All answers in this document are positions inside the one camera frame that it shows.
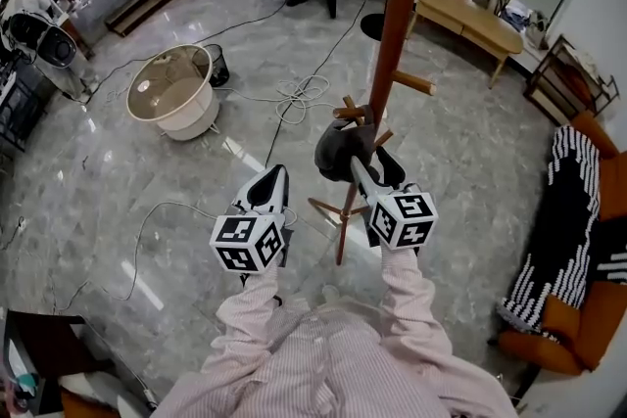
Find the orange sofa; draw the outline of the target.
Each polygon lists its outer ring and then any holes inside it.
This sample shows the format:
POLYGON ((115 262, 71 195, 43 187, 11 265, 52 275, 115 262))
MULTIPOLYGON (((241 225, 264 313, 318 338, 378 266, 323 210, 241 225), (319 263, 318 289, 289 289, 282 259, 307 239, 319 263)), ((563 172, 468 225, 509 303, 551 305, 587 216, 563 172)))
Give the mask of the orange sofa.
MULTIPOLYGON (((589 112, 579 114, 565 126, 572 126, 589 136, 605 158, 623 153, 618 151, 601 125, 589 112)), ((515 330, 506 322, 505 329, 497 337, 497 345, 505 352, 556 373, 579 375, 584 371, 590 371, 582 365, 578 358, 575 344, 573 347, 568 347, 543 329, 539 333, 523 333, 515 330)))

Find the oval light wooden table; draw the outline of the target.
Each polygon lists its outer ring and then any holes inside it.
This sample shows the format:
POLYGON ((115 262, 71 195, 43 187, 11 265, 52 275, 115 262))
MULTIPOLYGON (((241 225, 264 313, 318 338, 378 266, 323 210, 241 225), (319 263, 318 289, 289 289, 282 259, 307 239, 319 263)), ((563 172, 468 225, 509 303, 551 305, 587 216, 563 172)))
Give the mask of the oval light wooden table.
POLYGON ((415 0, 407 38, 419 19, 436 23, 495 57, 498 64, 490 80, 490 89, 507 58, 523 50, 522 37, 512 26, 468 0, 415 0))

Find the black mesh waste bin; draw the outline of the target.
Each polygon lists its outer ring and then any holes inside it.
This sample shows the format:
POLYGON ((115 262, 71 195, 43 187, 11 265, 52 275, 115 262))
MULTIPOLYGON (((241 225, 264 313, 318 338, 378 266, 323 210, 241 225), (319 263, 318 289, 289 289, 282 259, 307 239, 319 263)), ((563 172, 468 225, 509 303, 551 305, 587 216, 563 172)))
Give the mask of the black mesh waste bin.
POLYGON ((230 77, 230 73, 223 55, 222 48, 218 44, 205 46, 212 60, 212 75, 210 83, 214 88, 224 85, 230 77))

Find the brown wooden coat rack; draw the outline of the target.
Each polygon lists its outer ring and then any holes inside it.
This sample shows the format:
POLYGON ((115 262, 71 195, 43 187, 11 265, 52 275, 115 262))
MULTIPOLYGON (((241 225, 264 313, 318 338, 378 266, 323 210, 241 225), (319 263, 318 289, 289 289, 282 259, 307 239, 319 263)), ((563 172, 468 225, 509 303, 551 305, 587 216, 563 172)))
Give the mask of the brown wooden coat rack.
MULTIPOLYGON (((379 173, 380 178, 375 182, 378 184, 379 189, 382 187, 384 191, 404 190, 410 185, 410 183, 405 180, 399 189, 382 186, 380 179, 382 178, 383 169, 375 154, 375 149, 378 146, 383 146, 389 137, 387 134, 379 134, 378 129, 393 84, 400 83, 426 95, 431 95, 435 91, 434 85, 430 82, 416 76, 403 73, 398 69, 398 63, 400 61, 405 42, 406 32, 410 23, 410 10, 412 5, 413 0, 387 0, 375 74, 371 86, 369 101, 367 103, 367 105, 369 105, 372 109, 375 127, 374 153, 371 158, 370 166, 379 173)), ((346 97, 344 102, 344 107, 334 110, 334 119, 345 118, 350 120, 352 125, 363 125, 363 106, 355 106, 350 97, 346 97)), ((350 217, 355 214, 359 214, 364 219, 366 211, 368 210, 366 202, 354 182, 348 182, 348 184, 349 189, 346 200, 341 208, 335 208, 316 199, 309 200, 312 206, 318 209, 325 209, 329 212, 334 212, 340 218, 340 232, 342 235, 339 238, 338 249, 335 256, 335 261, 337 263, 340 263, 343 260, 346 240, 344 235, 347 232, 350 217)))

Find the square orange cushion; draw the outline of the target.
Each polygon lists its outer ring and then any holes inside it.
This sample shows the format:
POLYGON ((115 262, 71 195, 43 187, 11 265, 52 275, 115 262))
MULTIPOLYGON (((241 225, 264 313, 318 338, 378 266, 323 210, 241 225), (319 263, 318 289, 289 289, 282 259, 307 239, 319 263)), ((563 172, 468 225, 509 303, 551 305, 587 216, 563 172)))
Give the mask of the square orange cushion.
POLYGON ((600 165, 600 221, 627 216, 627 151, 600 165))

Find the large orange cushion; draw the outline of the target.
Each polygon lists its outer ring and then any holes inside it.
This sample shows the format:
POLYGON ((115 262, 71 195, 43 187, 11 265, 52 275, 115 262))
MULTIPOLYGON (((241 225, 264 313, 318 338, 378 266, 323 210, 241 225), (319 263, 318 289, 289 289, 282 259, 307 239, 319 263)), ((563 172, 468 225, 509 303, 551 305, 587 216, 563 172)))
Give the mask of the large orange cushion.
POLYGON ((627 285, 596 281, 581 309, 575 351, 582 365, 594 371, 627 309, 627 285))

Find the round white tub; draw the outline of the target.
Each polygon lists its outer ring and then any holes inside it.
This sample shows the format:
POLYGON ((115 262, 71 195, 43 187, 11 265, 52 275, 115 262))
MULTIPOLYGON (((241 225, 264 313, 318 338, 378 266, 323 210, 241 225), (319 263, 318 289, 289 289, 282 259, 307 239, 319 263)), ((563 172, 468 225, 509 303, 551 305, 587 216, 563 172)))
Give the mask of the round white tub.
POLYGON ((199 45, 182 44, 157 54, 129 84, 129 114, 176 141, 202 135, 215 125, 219 111, 213 69, 210 53, 199 45))

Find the dark wooden side table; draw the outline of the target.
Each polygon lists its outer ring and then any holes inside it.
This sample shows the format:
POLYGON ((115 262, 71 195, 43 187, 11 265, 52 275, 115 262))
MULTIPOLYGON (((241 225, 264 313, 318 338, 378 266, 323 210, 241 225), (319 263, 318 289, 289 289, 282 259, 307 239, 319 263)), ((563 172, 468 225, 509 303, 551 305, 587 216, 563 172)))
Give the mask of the dark wooden side table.
POLYGON ((0 322, 0 375, 13 386, 19 405, 32 415, 63 409, 59 379, 110 370, 110 358, 98 359, 74 328, 79 315, 48 315, 9 310, 0 322))

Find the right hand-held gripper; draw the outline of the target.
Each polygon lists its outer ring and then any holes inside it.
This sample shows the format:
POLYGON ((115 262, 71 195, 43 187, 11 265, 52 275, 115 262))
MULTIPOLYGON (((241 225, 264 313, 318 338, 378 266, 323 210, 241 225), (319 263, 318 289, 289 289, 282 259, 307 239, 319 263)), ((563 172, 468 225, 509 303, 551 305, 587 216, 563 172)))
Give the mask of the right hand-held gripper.
MULTIPOLYGON (((375 154, 383 169, 381 185, 399 189, 406 180, 404 168, 383 146, 378 146, 375 154)), ((414 183, 404 190, 384 191, 357 156, 351 157, 350 166, 353 182, 368 207, 364 222, 369 245, 390 251, 417 250, 425 245, 438 222, 431 195, 416 191, 414 183)))

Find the person's right forearm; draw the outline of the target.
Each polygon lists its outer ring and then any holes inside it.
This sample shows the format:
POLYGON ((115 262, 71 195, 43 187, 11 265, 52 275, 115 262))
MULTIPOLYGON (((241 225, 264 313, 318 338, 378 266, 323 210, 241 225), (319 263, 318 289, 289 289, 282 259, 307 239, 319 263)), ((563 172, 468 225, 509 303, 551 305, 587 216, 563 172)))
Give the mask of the person's right forearm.
POLYGON ((406 361, 452 356, 452 344, 431 311, 435 286, 423 277, 415 253, 383 245, 381 273, 386 286, 381 303, 386 349, 406 361))

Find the wooden side shelf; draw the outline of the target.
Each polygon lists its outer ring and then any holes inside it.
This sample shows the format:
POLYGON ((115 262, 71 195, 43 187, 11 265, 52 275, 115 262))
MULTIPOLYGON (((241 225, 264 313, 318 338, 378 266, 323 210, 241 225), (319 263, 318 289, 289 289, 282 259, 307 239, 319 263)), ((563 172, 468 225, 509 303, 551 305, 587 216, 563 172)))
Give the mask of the wooden side shelf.
POLYGON ((554 124, 564 125, 582 112, 598 117, 620 92, 614 76, 604 79, 594 59, 562 34, 528 78, 524 97, 554 124))

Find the dark cap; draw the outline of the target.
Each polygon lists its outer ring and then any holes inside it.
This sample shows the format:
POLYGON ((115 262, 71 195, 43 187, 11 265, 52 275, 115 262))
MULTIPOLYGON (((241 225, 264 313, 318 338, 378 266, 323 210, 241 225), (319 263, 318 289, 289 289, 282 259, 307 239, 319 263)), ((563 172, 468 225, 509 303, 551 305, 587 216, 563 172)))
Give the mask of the dark cap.
POLYGON ((352 183, 351 158, 358 157, 375 181, 379 173, 370 166, 374 153, 375 127, 373 112, 364 105, 364 124, 352 125, 348 119, 334 119, 315 147, 314 163, 328 180, 352 183))

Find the person's pink striped torso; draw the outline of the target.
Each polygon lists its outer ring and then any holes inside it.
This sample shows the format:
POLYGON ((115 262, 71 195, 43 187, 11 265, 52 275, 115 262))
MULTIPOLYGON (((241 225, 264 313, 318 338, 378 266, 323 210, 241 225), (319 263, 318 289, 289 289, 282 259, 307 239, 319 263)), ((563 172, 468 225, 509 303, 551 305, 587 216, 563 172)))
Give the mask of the person's pink striped torso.
POLYGON ((215 352, 183 376, 154 418, 516 418, 501 384, 454 355, 396 357, 342 302, 267 324, 268 353, 232 364, 215 352))

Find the white oval robot head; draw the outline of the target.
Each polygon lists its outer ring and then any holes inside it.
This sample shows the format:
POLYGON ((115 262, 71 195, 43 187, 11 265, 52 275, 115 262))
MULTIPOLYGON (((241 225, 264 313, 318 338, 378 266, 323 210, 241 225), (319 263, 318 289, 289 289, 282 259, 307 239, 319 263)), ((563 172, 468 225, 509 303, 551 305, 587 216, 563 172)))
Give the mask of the white oval robot head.
POLYGON ((5 23, 7 38, 35 61, 57 69, 66 69, 73 62, 77 47, 60 27, 44 17, 28 12, 13 14, 5 23))

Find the small orange cushion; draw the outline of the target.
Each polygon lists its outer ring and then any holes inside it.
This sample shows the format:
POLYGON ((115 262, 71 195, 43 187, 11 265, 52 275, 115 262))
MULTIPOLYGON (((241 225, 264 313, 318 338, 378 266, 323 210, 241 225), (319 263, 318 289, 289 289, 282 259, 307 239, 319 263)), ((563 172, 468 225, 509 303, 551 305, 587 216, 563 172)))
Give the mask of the small orange cushion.
POLYGON ((579 335, 581 311, 548 295, 542 316, 542 329, 568 347, 573 347, 579 335))

